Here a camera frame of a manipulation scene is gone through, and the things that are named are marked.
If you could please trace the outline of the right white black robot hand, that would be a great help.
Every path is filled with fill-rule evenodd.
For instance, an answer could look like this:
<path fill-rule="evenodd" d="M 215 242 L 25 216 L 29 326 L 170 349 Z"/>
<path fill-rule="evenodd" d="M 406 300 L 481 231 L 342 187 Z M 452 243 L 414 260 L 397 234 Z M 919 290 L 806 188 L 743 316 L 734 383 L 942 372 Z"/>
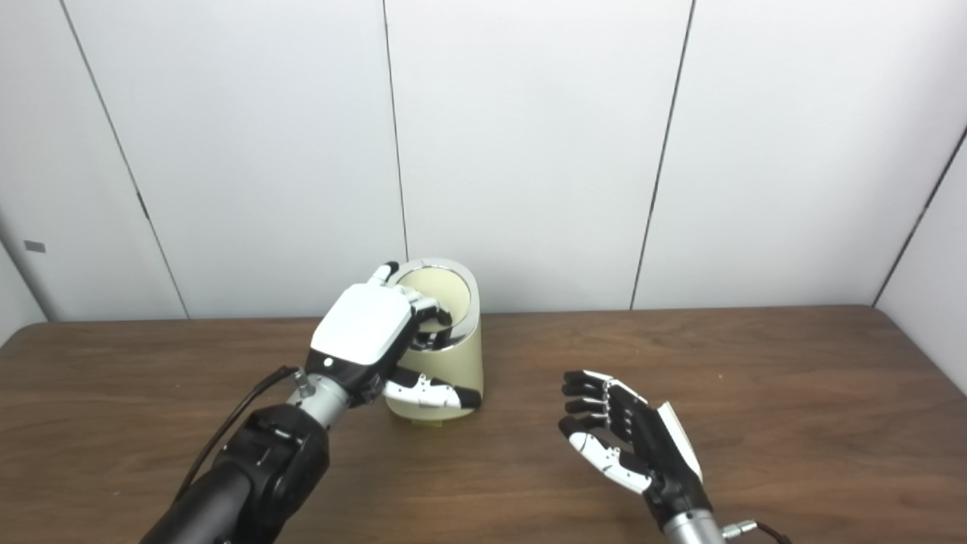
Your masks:
<path fill-rule="evenodd" d="M 641 496 L 663 529 L 680 515 L 714 510 L 703 471 L 670 403 L 652 406 L 621 380 L 578 369 L 563 375 L 558 427 L 590 465 Z"/>

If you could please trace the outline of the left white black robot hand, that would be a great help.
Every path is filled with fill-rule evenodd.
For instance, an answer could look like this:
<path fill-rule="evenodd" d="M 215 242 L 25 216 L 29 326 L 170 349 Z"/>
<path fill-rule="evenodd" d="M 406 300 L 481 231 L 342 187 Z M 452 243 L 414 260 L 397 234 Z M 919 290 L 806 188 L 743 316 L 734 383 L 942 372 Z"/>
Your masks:
<path fill-rule="evenodd" d="M 449 348 L 459 321 L 439 298 L 391 283 L 400 263 L 383 263 L 335 301 L 310 340 L 304 371 L 346 410 L 381 396 L 429 409 L 480 409 L 479 389 L 407 369 L 411 348 Z"/>

